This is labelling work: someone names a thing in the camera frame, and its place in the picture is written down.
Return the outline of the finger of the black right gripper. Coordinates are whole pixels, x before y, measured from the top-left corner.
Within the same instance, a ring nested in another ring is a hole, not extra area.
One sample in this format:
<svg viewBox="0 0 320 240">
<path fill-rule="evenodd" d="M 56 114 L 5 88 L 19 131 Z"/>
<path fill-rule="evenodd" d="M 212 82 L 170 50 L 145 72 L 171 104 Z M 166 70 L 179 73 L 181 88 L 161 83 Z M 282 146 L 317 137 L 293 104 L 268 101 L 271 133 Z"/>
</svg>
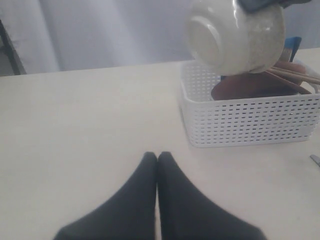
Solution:
<svg viewBox="0 0 320 240">
<path fill-rule="evenodd" d="M 248 13 L 255 13 L 269 6 L 279 5 L 283 9 L 291 5 L 309 3 L 310 0 L 238 0 L 240 6 Z"/>
</svg>

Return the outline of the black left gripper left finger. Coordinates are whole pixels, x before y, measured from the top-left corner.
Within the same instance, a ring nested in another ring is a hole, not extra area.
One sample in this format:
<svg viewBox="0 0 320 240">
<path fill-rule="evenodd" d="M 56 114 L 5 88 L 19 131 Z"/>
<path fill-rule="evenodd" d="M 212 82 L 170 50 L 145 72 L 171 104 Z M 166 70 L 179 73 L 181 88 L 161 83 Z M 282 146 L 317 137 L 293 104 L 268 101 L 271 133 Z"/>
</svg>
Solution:
<svg viewBox="0 0 320 240">
<path fill-rule="evenodd" d="M 105 203 L 62 227 L 56 240 L 154 240 L 157 157 L 146 152 L 127 182 Z"/>
</svg>

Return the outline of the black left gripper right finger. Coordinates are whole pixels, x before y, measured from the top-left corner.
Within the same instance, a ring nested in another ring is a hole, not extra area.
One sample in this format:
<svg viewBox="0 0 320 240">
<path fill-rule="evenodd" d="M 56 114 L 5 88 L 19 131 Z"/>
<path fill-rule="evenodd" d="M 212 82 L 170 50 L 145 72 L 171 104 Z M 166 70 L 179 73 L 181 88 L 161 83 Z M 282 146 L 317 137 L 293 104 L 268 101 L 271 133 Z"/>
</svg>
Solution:
<svg viewBox="0 0 320 240">
<path fill-rule="evenodd" d="M 161 237 L 164 240 L 264 240 L 256 226 L 212 202 L 187 178 L 170 152 L 157 161 Z"/>
</svg>

